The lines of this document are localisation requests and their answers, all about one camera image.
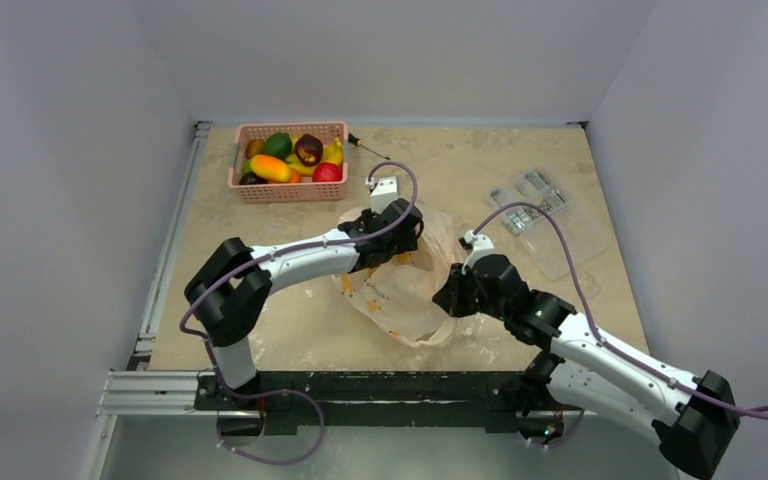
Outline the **translucent plastic bag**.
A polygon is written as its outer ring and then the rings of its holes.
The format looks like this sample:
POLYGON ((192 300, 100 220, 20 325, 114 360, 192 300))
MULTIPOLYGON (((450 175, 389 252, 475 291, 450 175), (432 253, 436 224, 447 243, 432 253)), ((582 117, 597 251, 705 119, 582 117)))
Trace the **translucent plastic bag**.
POLYGON ((464 253, 453 218, 421 205, 425 228, 418 249, 387 263, 334 275, 332 283, 348 303, 379 329, 409 347, 439 346, 454 333, 457 320, 433 303, 450 267, 464 253))

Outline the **yellow fake banana bunch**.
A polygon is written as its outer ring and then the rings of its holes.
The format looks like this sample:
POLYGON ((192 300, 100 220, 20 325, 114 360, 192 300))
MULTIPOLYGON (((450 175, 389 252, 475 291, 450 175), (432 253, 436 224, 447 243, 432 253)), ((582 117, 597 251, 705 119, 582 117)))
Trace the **yellow fake banana bunch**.
POLYGON ((290 154, 285 159, 285 162, 302 176, 312 176, 315 169, 319 165, 325 163, 333 164, 341 168, 344 162, 343 143, 339 138, 336 138, 331 144, 325 146, 323 159, 315 166, 307 166, 302 164, 294 153, 290 154))

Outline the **dark maroon fake fruit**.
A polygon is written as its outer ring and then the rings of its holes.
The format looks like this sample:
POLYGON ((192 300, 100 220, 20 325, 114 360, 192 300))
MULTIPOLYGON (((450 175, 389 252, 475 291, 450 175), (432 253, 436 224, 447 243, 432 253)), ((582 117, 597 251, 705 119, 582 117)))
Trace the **dark maroon fake fruit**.
POLYGON ((295 143, 294 153, 299 162, 305 166, 315 166, 323 157, 324 145, 314 135, 303 134, 295 143))

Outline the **orange yellow fake mango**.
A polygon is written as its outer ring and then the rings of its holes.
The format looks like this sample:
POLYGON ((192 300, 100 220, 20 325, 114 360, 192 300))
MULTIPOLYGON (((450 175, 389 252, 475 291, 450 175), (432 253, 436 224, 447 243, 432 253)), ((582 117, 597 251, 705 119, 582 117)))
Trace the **orange yellow fake mango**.
POLYGON ((287 183, 293 176, 291 168, 283 160, 270 155, 253 156, 249 167, 254 174, 267 181, 287 183))

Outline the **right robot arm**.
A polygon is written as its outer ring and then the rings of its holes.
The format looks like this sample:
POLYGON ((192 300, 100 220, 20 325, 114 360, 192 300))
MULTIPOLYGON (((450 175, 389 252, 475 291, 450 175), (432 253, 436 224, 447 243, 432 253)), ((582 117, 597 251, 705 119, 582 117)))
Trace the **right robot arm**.
POLYGON ((740 426, 723 376, 697 376, 606 332, 594 335, 584 314, 554 294, 531 289, 504 255, 452 265, 432 301, 454 318, 481 313, 497 319, 518 341, 540 349, 535 360, 554 368, 524 376, 521 392, 529 404, 570 403, 624 424, 693 478, 714 476, 740 426))

